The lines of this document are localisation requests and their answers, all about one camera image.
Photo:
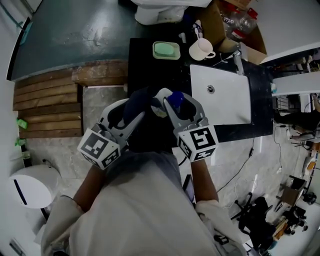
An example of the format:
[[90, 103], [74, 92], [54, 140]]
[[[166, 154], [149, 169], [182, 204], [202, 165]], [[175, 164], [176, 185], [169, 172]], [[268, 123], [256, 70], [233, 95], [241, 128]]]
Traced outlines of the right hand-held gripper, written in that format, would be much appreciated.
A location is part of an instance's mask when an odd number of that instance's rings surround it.
[[186, 93], [183, 95], [195, 107], [194, 121], [179, 119], [166, 97], [163, 99], [163, 105], [174, 127], [177, 146], [190, 162], [196, 162], [211, 157], [219, 141], [202, 105], [192, 96]]

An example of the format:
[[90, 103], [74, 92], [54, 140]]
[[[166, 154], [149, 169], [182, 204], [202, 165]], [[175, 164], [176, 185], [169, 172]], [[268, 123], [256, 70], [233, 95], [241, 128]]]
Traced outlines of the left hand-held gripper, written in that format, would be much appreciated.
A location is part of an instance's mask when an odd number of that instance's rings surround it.
[[121, 99], [107, 106], [99, 122], [85, 131], [77, 147], [85, 160], [101, 170], [106, 170], [123, 154], [127, 149], [127, 139], [145, 116], [143, 111], [125, 124], [123, 116], [128, 100]]

